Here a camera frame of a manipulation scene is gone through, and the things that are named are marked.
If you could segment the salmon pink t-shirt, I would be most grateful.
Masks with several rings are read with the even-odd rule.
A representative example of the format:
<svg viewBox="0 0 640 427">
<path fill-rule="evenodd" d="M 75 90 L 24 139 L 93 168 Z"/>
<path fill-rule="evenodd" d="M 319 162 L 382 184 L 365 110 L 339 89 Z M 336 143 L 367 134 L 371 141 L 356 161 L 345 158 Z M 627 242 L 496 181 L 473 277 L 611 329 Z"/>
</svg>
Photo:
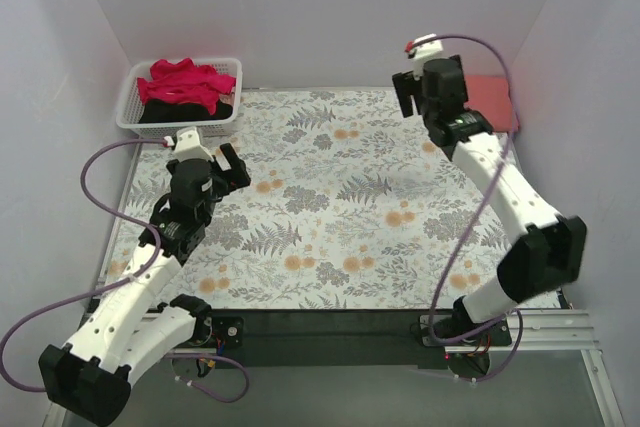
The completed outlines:
<svg viewBox="0 0 640 427">
<path fill-rule="evenodd" d="M 512 127 L 512 103 L 504 77 L 465 75 L 467 106 L 480 112 L 496 132 L 508 133 Z"/>
</svg>

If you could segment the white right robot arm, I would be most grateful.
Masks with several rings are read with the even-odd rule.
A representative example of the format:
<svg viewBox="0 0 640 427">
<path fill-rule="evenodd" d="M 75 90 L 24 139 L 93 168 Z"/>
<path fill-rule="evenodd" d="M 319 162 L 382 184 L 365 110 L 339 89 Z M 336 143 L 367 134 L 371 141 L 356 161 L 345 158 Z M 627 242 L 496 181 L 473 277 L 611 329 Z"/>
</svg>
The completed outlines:
<svg viewBox="0 0 640 427">
<path fill-rule="evenodd" d="M 403 116 L 419 114 L 430 140 L 485 193 L 510 248 L 495 275 L 458 298 L 449 316 L 428 322 L 432 342 L 453 344 L 541 294 L 575 282 L 587 227 L 546 202 L 516 166 L 490 122 L 468 107 L 459 56 L 423 62 L 420 72 L 396 73 L 393 86 Z"/>
</svg>

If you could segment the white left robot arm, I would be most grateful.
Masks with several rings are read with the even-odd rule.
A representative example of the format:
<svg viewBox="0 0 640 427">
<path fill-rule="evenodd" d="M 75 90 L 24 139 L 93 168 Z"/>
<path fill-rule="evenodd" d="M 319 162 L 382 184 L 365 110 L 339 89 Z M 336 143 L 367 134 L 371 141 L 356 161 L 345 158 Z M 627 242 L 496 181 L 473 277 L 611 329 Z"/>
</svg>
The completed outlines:
<svg viewBox="0 0 640 427">
<path fill-rule="evenodd" d="M 155 320 L 140 323 L 204 239 L 215 206 L 251 183 L 232 145 L 220 150 L 228 168 L 200 144 L 174 145 L 175 157 L 167 164 L 169 190 L 155 203 L 121 276 L 63 346 L 49 345 L 40 355 L 50 401 L 108 426 L 155 363 L 181 344 L 205 345 L 214 339 L 212 309 L 194 296 L 180 295 Z"/>
</svg>

